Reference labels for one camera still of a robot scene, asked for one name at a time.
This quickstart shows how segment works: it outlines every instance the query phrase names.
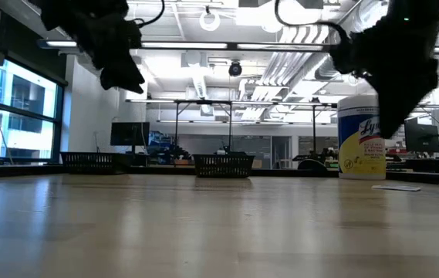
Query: black basket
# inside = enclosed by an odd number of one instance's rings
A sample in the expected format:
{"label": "black basket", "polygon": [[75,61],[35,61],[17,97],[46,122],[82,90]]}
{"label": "black basket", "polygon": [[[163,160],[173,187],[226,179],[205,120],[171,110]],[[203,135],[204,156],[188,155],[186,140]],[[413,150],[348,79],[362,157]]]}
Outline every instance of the black basket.
{"label": "black basket", "polygon": [[128,172],[131,154],[62,152],[63,166],[70,174],[118,175]]}
{"label": "black basket", "polygon": [[254,156],[194,154],[195,172],[200,178],[247,178]]}

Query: lysol wipes container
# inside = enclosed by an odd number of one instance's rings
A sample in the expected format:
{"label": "lysol wipes container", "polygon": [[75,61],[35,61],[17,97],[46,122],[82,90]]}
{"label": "lysol wipes container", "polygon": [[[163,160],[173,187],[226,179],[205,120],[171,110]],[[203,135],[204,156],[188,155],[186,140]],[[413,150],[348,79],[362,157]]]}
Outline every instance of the lysol wipes container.
{"label": "lysol wipes container", "polygon": [[347,97],[338,104],[339,177],[386,178],[385,141],[380,136],[377,96]]}

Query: dark monitor screen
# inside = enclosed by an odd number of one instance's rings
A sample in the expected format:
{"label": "dark monitor screen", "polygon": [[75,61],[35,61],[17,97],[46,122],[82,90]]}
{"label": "dark monitor screen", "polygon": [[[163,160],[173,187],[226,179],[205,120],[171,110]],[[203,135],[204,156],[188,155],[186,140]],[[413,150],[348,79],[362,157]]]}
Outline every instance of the dark monitor screen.
{"label": "dark monitor screen", "polygon": [[404,124],[407,151],[439,152],[438,127],[409,120]]}
{"label": "dark monitor screen", "polygon": [[149,145],[149,123],[113,123],[111,126],[112,146]]}

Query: computer monitor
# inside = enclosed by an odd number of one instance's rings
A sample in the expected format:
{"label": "computer monitor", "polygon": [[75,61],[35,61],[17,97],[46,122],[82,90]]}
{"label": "computer monitor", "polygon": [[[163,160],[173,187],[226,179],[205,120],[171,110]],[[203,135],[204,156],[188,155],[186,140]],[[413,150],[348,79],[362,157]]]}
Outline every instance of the computer monitor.
{"label": "computer monitor", "polygon": [[113,123],[111,126],[112,146],[149,145],[149,123]]}
{"label": "computer monitor", "polygon": [[407,151],[438,153],[438,128],[434,125],[418,124],[417,120],[404,123]]}

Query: security camera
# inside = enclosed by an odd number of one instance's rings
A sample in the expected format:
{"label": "security camera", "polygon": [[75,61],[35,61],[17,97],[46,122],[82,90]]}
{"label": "security camera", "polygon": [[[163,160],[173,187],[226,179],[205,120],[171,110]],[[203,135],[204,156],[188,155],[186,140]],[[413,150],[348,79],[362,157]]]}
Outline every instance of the security camera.
{"label": "security camera", "polygon": [[241,75],[241,66],[240,66],[240,62],[238,61],[233,61],[231,62],[231,66],[229,67],[229,75],[236,77],[236,76],[240,76]]}

